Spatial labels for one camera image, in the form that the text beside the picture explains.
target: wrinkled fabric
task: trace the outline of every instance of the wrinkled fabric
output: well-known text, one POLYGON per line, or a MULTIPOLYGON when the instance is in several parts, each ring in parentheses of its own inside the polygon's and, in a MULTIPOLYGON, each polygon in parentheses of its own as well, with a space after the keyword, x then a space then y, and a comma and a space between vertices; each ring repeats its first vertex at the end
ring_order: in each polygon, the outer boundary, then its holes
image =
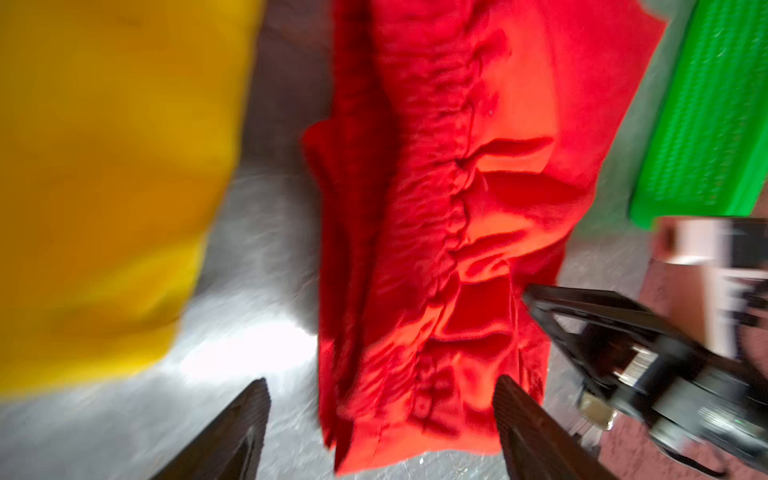
POLYGON ((544 397, 553 283, 664 24, 632 0, 335 0, 319 417, 336 471, 497 452, 496 378, 544 397))

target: red cloth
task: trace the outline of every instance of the red cloth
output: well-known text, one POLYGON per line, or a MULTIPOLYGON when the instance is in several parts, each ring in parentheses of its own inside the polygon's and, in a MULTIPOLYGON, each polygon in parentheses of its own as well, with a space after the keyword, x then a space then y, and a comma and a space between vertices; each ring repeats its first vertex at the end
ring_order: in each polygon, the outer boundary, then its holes
POLYGON ((334 0, 319 415, 336 471, 497 452, 496 378, 542 401, 553 283, 664 24, 633 0, 334 0))

